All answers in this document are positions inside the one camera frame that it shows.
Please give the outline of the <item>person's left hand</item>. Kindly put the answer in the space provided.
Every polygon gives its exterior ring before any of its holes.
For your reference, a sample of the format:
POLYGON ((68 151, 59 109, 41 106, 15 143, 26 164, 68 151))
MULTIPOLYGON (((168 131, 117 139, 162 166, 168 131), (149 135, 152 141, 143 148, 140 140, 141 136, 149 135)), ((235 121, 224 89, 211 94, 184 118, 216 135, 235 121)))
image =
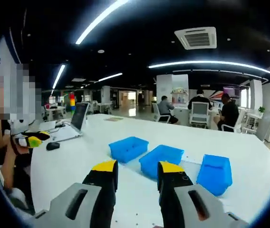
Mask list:
POLYGON ((23 147, 18 144, 15 144, 14 142, 10 143, 10 147, 12 150, 13 155, 22 155, 22 154, 28 154, 29 153, 29 148, 28 147, 23 147))

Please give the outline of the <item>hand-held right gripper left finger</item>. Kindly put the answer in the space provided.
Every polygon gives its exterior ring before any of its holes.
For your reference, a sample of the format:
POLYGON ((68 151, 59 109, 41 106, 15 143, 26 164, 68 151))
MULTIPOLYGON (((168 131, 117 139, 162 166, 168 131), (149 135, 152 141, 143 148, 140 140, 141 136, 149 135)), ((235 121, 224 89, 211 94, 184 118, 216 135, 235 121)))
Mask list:
POLYGON ((118 162, 95 165, 82 183, 74 183, 55 197, 49 210, 34 215, 32 228, 109 228, 118 185, 118 162))

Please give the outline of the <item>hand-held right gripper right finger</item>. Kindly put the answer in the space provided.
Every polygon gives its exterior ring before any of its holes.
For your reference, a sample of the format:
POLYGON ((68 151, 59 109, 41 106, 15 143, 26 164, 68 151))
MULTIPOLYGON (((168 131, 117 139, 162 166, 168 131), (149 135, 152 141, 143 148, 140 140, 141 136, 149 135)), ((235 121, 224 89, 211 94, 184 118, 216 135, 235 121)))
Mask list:
POLYGON ((160 161, 157 167, 159 206, 165 228, 248 228, 199 184, 193 184, 184 169, 160 161))

